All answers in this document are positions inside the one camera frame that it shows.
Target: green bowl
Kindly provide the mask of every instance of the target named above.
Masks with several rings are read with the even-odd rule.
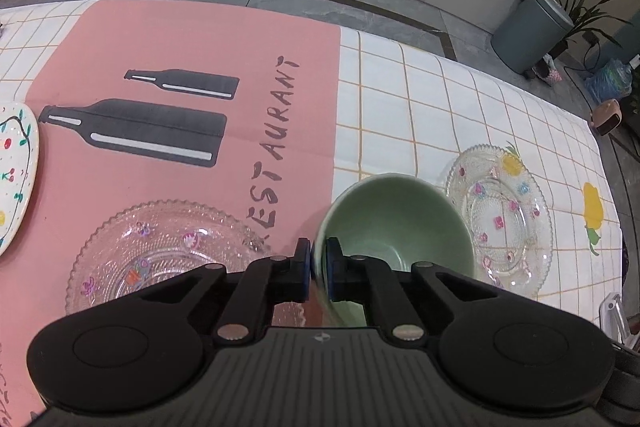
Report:
[[[379,174],[356,183],[335,200],[324,217],[314,248],[314,269],[322,304],[333,322],[365,326],[362,306],[332,303],[326,296],[324,242],[337,237],[345,255],[368,255],[393,270],[409,271],[431,261],[474,275],[474,250],[464,221],[430,184],[404,174]]]

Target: yellow lemon print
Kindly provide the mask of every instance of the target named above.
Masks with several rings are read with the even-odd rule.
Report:
[[[587,229],[587,236],[589,237],[589,248],[591,253],[599,255],[598,252],[593,250],[599,241],[600,236],[596,233],[602,226],[602,220],[604,219],[604,210],[602,208],[602,201],[600,201],[600,195],[596,187],[590,183],[585,183],[582,187],[582,195],[584,196],[584,222],[585,229]]]
[[[511,176],[518,176],[523,169],[522,162],[513,154],[502,156],[502,168]]]

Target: pink speaker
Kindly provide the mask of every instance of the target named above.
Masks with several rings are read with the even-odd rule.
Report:
[[[593,110],[589,125],[598,134],[605,136],[619,126],[620,122],[622,122],[622,113],[618,100],[607,100]]]

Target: trash can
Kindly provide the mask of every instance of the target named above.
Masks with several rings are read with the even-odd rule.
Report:
[[[491,38],[500,59],[522,74],[574,27],[558,0],[524,0]]]

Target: silver screw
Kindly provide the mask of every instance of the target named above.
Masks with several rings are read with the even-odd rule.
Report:
[[[225,324],[218,328],[218,336],[226,341],[240,341],[249,334],[249,330],[242,324]]]
[[[396,326],[391,333],[401,341],[417,341],[424,335],[424,330],[413,324],[401,324]]]

